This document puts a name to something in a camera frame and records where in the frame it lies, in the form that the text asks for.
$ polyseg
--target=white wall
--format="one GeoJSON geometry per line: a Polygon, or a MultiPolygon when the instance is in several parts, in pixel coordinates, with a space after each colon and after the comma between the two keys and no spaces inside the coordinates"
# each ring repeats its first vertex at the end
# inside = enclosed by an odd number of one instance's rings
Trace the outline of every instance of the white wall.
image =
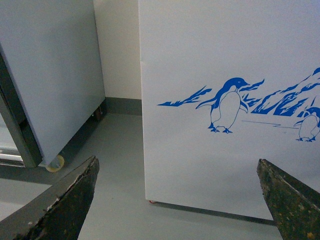
{"type": "Polygon", "coordinates": [[[141,99],[138,0],[94,0],[106,97],[141,99]]]}

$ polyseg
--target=iceberg graphic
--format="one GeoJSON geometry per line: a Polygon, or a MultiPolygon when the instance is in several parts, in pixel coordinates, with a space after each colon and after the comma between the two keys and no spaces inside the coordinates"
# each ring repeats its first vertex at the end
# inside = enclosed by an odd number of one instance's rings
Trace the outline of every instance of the iceberg graphic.
{"type": "Polygon", "coordinates": [[[277,90],[251,105],[252,114],[305,117],[310,107],[320,107],[320,67],[313,74],[285,90],[277,90]]]}

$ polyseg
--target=penguin decal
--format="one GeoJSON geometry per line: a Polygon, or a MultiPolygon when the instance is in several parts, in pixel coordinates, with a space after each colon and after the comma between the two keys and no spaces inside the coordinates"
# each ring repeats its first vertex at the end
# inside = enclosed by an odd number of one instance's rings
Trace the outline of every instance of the penguin decal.
{"type": "Polygon", "coordinates": [[[203,101],[195,109],[210,105],[210,119],[211,123],[209,129],[211,132],[220,132],[229,134],[231,126],[234,124],[239,110],[248,113],[248,105],[242,101],[238,94],[241,87],[248,86],[249,84],[240,77],[234,77],[225,82],[223,87],[216,93],[214,98],[203,101]]]}
{"type": "Polygon", "coordinates": [[[298,141],[312,142],[316,140],[316,136],[320,132],[320,108],[310,107],[305,111],[310,115],[302,121],[298,121],[294,127],[300,125],[298,141]]]}

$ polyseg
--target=blue vinyl decal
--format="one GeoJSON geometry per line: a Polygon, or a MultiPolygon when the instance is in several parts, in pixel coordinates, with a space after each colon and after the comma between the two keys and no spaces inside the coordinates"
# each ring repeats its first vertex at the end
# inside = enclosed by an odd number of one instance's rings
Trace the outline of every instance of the blue vinyl decal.
{"type": "Polygon", "coordinates": [[[250,97],[250,91],[257,90],[264,84],[260,82],[249,84],[241,77],[227,80],[213,98],[200,100],[200,97],[210,93],[212,88],[204,86],[190,97],[182,101],[167,101],[159,106],[179,107],[183,104],[198,103],[195,109],[210,106],[211,132],[232,133],[230,128],[235,123],[239,110],[246,113],[285,116],[300,118],[294,126],[283,127],[278,123],[244,121],[258,124],[269,124],[273,127],[299,129],[298,141],[313,142],[320,132],[320,67],[298,84],[285,90],[277,90],[259,98],[250,97]]]}

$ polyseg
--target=caster wheel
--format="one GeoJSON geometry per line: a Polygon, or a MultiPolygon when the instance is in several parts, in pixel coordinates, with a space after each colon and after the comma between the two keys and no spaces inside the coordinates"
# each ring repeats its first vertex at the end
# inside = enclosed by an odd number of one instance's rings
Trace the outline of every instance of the caster wheel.
{"type": "Polygon", "coordinates": [[[45,169],[50,172],[50,173],[56,173],[58,172],[60,169],[62,169],[62,167],[64,166],[65,164],[65,159],[63,158],[63,156],[61,155],[57,155],[56,156],[57,160],[58,160],[58,167],[57,166],[54,166],[52,165],[51,163],[48,165],[48,166],[45,166],[45,169]]]}

